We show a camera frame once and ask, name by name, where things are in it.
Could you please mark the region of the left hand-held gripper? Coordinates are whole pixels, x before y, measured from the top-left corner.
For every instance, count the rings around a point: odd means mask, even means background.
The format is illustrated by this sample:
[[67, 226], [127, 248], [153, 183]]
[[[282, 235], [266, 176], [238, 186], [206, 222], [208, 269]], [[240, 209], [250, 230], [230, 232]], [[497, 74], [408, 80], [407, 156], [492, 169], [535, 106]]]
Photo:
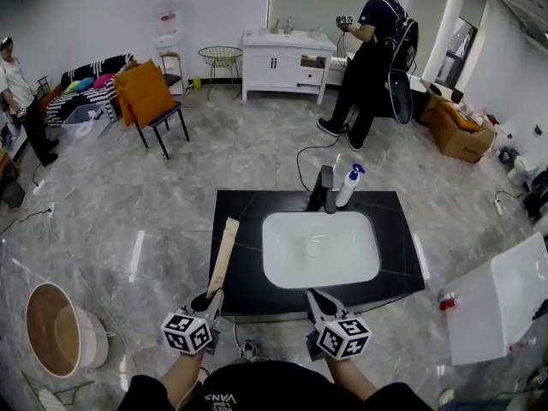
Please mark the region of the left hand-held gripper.
[[[217, 289], [213, 296], [207, 292], [194, 297], [190, 303], [193, 313], [209, 313], [209, 320], [216, 320], [224, 300], [223, 289]], [[167, 346], [180, 354], [197, 355], [200, 352], [214, 354], [219, 333], [212, 329], [206, 319], [188, 315], [179, 310], [168, 313], [161, 326]]]

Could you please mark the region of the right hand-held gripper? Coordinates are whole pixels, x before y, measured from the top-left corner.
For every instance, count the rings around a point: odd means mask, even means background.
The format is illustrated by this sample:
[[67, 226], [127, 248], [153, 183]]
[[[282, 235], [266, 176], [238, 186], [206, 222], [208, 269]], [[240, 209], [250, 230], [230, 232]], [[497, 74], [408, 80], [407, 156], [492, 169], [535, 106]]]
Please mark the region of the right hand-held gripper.
[[345, 306], [326, 293], [308, 289], [307, 316], [314, 326], [307, 336], [307, 349], [312, 361], [320, 359], [349, 360], [365, 351], [372, 336], [365, 320], [345, 312]]

